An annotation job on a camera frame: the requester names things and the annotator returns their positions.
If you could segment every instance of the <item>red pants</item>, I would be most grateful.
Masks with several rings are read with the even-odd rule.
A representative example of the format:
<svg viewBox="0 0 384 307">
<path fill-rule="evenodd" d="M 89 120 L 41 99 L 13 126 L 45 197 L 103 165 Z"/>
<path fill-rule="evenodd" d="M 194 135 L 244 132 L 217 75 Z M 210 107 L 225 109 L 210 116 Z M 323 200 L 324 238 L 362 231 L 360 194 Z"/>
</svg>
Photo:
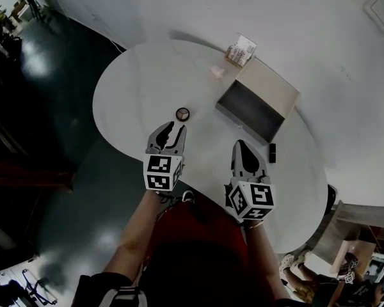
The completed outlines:
<svg viewBox="0 0 384 307">
<path fill-rule="evenodd" d="M 147 256 L 163 244 L 199 241 L 215 244 L 248 265 L 241 227 L 220 206 L 198 193 L 195 203 L 178 202 L 156 223 Z"/>
</svg>

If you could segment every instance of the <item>black sleeve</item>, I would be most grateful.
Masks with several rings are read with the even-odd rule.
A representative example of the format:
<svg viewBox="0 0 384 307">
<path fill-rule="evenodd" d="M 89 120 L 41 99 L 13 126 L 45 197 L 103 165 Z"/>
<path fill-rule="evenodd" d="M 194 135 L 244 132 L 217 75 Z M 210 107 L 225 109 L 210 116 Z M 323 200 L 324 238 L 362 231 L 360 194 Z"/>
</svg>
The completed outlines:
<svg viewBox="0 0 384 307">
<path fill-rule="evenodd" d="M 100 273 L 94 276 L 82 275 L 72 307 L 99 307 L 107 294 L 119 291 L 121 287 L 130 287 L 132 281 L 118 273 Z"/>
</svg>

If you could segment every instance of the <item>bracelet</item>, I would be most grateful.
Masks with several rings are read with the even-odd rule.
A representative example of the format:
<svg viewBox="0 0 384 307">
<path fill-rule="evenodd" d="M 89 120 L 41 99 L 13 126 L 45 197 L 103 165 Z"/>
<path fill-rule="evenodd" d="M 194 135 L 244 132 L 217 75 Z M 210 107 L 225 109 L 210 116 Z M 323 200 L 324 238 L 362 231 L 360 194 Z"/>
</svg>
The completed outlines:
<svg viewBox="0 0 384 307">
<path fill-rule="evenodd" d="M 256 228 L 256 227 L 258 227 L 258 226 L 260 226 L 260 225 L 262 225 L 263 224 L 263 221 L 260 221 L 260 222 L 258 222 L 257 224 L 255 224 L 255 225 L 252 225 L 252 226 L 249 226 L 248 228 L 244 228 L 244 230 L 246 231 L 246 230 L 251 230 L 252 228 Z"/>
</svg>

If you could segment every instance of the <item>white cube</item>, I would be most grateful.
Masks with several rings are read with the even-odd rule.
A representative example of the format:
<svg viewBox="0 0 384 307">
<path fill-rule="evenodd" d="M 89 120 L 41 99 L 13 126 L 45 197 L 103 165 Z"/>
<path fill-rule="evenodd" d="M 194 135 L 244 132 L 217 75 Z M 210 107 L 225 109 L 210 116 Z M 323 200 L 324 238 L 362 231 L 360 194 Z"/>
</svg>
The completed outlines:
<svg viewBox="0 0 384 307">
<path fill-rule="evenodd" d="M 181 174 L 182 156 L 144 155 L 143 178 L 148 190 L 172 191 Z"/>
<path fill-rule="evenodd" d="M 236 218 L 262 220 L 276 205 L 274 185 L 238 181 L 229 194 Z"/>
</svg>

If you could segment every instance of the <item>table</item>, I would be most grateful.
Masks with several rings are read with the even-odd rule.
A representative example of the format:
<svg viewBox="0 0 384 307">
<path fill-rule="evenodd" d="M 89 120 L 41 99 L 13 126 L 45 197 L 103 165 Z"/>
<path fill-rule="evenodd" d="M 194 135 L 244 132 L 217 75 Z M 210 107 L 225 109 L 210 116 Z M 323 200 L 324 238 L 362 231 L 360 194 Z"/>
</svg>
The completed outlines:
<svg viewBox="0 0 384 307">
<path fill-rule="evenodd" d="M 192 42 L 143 43 L 119 55 L 104 71 L 93 98 L 93 115 L 104 138 L 123 154 L 142 161 L 149 134 L 187 107 L 185 168 L 181 180 L 222 207 L 230 182 L 232 148 L 238 139 L 265 158 L 267 147 L 215 109 L 239 69 L 224 53 Z M 225 69 L 217 79 L 211 67 Z M 317 146 L 295 111 L 276 135 L 276 164 L 268 164 L 276 185 L 276 208 L 265 229 L 276 253 L 300 247 L 319 226 L 327 182 Z"/>
</svg>

